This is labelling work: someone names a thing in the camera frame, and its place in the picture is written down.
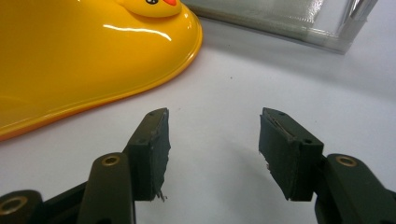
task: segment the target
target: duck beak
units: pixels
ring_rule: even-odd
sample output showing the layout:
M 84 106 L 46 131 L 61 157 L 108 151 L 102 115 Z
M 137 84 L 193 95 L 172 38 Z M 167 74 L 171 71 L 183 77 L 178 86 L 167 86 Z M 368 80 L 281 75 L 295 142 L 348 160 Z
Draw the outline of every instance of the duck beak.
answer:
M 175 6 L 176 5 L 176 0 L 163 0 L 165 3 L 171 5 L 171 6 Z

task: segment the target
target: rubber duck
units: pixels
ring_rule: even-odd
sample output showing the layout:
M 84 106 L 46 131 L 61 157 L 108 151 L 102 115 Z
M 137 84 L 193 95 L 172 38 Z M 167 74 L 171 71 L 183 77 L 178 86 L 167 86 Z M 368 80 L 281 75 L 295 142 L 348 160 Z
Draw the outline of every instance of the rubber duck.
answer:
M 0 141 L 162 85 L 202 43 L 178 0 L 0 1 Z

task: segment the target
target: yellow rubber duck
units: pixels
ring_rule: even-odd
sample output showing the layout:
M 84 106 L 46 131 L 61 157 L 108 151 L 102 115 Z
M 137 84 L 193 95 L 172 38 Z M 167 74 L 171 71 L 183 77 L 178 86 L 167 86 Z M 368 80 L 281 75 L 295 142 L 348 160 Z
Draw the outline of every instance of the yellow rubber duck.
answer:
M 157 87 L 202 43 L 178 0 L 0 1 L 0 141 Z
M 119 0 L 118 2 L 135 14 L 153 18 L 174 16 L 181 11 L 179 0 Z

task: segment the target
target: yellow plastic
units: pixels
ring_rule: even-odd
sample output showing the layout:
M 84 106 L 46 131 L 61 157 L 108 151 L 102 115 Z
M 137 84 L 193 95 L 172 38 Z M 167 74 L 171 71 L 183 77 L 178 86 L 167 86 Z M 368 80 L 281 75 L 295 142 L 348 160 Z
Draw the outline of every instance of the yellow plastic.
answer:
M 201 47 L 201 25 L 178 0 L 162 1 L 152 15 L 127 9 L 146 0 L 0 1 L 0 141 L 185 69 Z

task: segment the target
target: clear plastic box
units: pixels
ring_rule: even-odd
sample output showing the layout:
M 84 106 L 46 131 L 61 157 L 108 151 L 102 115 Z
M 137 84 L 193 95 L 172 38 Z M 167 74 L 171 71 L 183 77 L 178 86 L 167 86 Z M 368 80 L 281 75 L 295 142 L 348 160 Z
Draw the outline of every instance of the clear plastic box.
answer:
M 201 17 L 345 53 L 377 0 L 183 0 Z

